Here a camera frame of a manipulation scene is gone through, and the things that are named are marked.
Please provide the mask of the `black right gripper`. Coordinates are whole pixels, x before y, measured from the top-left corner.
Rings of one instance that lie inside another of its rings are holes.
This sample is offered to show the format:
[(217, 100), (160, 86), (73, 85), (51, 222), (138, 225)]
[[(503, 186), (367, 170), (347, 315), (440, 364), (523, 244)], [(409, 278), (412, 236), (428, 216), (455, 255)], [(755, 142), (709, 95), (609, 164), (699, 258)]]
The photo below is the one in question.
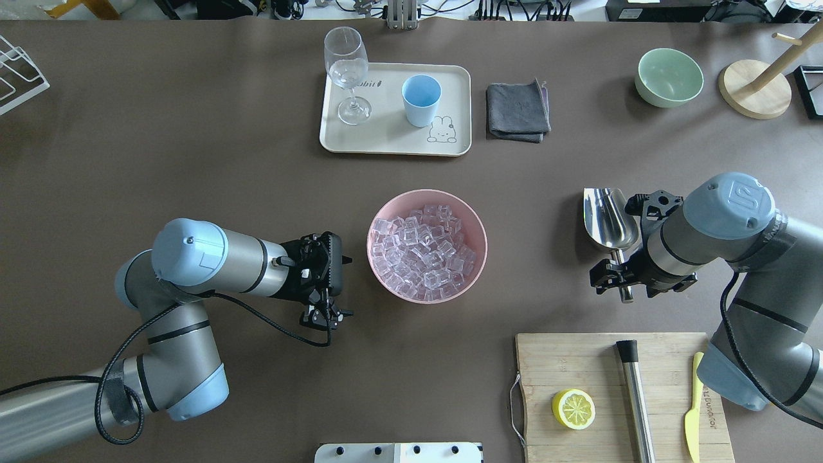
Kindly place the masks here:
[(589, 282), (597, 293), (617, 288), (621, 297), (632, 297), (635, 285), (646, 287), (647, 297), (670, 290), (683, 292), (697, 281), (694, 264), (679, 260), (662, 240), (662, 225), (683, 203), (681, 196), (663, 190), (635, 194), (626, 199), (625, 212), (636, 220), (640, 239), (627, 250), (626, 263), (601, 260), (589, 271)]

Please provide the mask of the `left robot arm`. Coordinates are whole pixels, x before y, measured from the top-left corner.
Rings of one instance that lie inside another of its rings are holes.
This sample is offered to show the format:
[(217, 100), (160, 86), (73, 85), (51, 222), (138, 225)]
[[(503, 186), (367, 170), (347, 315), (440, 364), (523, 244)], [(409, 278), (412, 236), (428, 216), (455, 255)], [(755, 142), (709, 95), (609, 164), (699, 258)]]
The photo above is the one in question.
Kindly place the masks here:
[(140, 314), (141, 325), (105, 366), (2, 391), (2, 461), (24, 461), (93, 434), (126, 445), (153, 412), (176, 421), (208, 413), (230, 389), (206, 299), (244, 309), (239, 293), (298, 302), (305, 308), (300, 325), (331, 337), (350, 316), (335, 303), (348, 263), (341, 238), (329, 231), (279, 244), (211, 222), (168, 222), (151, 249), (117, 272), (118, 298)]

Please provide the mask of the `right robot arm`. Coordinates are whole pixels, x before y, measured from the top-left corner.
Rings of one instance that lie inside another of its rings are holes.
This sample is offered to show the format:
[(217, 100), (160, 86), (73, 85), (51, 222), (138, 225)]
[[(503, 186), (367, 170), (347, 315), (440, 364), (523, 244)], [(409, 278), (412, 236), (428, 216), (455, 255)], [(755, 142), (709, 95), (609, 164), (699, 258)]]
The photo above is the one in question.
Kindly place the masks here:
[(821, 350), (804, 338), (821, 310), (821, 228), (791, 220), (769, 188), (735, 171), (687, 197), (637, 194), (625, 209), (640, 219), (640, 248), (626, 263), (600, 261), (589, 273), (592, 287), (642, 285), (648, 297), (682, 292), (697, 270), (724, 260), (733, 275), (698, 378), (749, 410), (773, 404), (819, 428)]

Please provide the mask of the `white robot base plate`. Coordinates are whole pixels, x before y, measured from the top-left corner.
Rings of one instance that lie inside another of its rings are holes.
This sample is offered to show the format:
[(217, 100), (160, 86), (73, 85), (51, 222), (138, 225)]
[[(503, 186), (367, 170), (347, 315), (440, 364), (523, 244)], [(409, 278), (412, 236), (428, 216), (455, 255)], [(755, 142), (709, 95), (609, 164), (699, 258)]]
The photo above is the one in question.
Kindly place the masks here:
[(483, 462), (481, 443), (371, 442), (329, 443), (315, 452), (314, 462)]

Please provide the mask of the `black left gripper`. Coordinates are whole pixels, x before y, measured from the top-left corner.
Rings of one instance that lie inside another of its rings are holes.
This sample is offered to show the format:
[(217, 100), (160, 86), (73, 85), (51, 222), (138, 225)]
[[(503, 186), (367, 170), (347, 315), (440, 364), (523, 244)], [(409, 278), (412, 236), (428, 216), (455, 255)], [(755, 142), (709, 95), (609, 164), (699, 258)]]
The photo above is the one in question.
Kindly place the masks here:
[(342, 266), (352, 261), (342, 254), (339, 235), (332, 232), (304, 235), (281, 246), (294, 264), (277, 297), (307, 305), (300, 316), (301, 326), (337, 329), (344, 319), (353, 316), (352, 311), (340, 309), (333, 303), (333, 298), (342, 291)]

